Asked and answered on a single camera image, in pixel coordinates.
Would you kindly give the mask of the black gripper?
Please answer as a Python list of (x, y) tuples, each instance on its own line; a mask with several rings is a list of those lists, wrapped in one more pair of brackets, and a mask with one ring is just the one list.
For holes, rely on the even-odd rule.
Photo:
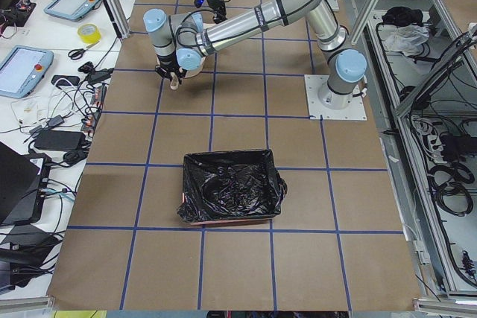
[(173, 62), (159, 63), (155, 66), (154, 71), (161, 78), (167, 78), (171, 83), (174, 81), (182, 83), (183, 78), (186, 76), (186, 70)]
[(209, 8), (214, 13), (213, 21), (214, 22), (223, 22), (227, 19), (227, 10), (224, 0), (194, 0), (194, 5), (196, 8), (200, 8), (206, 2)]

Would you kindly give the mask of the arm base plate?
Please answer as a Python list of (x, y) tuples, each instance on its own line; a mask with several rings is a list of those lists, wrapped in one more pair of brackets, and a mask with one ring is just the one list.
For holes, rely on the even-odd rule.
[(359, 85), (348, 95), (337, 95), (328, 87), (328, 75), (305, 74), (307, 107), (311, 120), (366, 121)]

